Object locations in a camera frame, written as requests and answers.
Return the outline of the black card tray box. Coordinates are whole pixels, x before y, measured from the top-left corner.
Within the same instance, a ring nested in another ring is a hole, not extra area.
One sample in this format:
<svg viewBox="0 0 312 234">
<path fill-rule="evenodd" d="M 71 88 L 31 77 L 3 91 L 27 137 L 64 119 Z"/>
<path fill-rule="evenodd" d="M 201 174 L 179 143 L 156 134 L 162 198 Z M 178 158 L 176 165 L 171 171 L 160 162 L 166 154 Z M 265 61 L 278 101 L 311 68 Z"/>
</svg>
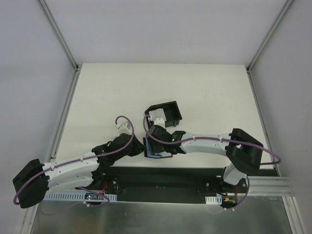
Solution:
<svg viewBox="0 0 312 234">
<path fill-rule="evenodd" d="M 144 111 L 144 114 L 150 116 L 147 118 L 148 128 L 151 128 L 157 118 L 164 120 L 164 128 L 176 127 L 182 120 L 182 115 L 176 101 L 152 105 Z"/>
</svg>

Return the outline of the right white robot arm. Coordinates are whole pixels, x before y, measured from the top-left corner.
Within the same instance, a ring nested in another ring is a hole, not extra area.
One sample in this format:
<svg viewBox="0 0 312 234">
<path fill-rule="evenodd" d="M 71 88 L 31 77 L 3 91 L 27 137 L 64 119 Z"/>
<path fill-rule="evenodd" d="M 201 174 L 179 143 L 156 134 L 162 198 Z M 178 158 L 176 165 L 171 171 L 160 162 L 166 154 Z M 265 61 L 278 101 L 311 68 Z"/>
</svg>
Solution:
<svg viewBox="0 0 312 234">
<path fill-rule="evenodd" d="M 219 180 L 224 192 L 231 192 L 242 178 L 257 175 L 260 169 L 263 144 L 238 128 L 229 134 L 197 135 L 185 131 L 170 134 L 164 127 L 153 125 L 146 131 L 146 139 L 154 154 L 208 153 L 227 157 L 231 163 Z"/>
</svg>

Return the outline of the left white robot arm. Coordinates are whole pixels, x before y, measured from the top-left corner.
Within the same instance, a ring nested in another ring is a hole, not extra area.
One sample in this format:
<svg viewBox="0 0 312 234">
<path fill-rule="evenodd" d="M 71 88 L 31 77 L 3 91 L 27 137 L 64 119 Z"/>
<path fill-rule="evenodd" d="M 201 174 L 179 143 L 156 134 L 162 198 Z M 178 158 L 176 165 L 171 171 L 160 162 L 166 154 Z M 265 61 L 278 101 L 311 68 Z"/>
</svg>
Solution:
<svg viewBox="0 0 312 234">
<path fill-rule="evenodd" d="M 137 156 L 144 150 L 136 136 L 121 134 L 73 159 L 46 163 L 33 159 L 13 178 L 16 191 L 13 203 L 26 209 L 47 195 L 66 189 L 89 186 L 97 190 L 103 184 L 103 169 L 124 156 Z"/>
</svg>

